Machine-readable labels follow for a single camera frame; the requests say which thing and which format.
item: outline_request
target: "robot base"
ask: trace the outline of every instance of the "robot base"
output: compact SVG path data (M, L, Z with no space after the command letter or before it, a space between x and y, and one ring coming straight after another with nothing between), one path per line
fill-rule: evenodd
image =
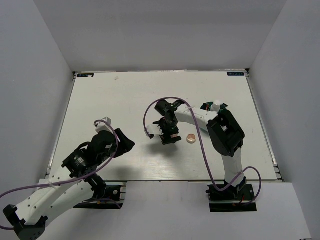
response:
M218 184L218 188L225 187L224 184ZM245 184L235 197L226 191L216 191L213 185L209 185L209 206L211 213L224 213L224 212L256 212L257 205L255 202L248 203L255 197L254 189L251 184Z

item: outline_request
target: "black sticker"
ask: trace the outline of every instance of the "black sticker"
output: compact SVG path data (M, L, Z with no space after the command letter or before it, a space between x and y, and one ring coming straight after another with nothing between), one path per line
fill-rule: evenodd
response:
M77 78L93 78L94 73L78 73Z
M227 71L226 74L228 76L244 76L245 75L243 71Z

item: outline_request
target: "wall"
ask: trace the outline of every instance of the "wall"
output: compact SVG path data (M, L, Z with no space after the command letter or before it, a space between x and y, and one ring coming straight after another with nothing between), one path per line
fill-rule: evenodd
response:
M249 68L286 0L34 0L72 71Z
M0 7L0 193L44 177L72 87L72 72L32 0L6 0ZM2 214L30 194L0 200ZM0 230L0 239L16 239Z
M250 70L281 174L320 239L320 1L288 0Z

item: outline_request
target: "white cylinder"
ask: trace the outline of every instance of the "white cylinder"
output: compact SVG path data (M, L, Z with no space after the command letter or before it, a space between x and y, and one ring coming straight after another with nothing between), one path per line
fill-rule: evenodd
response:
M220 100L215 100L213 104L210 107L211 112L219 112L220 111L220 106L221 106L221 101Z

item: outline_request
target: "round beige object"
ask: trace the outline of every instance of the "round beige object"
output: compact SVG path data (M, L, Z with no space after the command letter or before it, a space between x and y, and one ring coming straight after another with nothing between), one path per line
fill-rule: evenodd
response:
M186 137L186 141L190 144L194 144L196 142L196 135L194 134L189 134L187 137Z

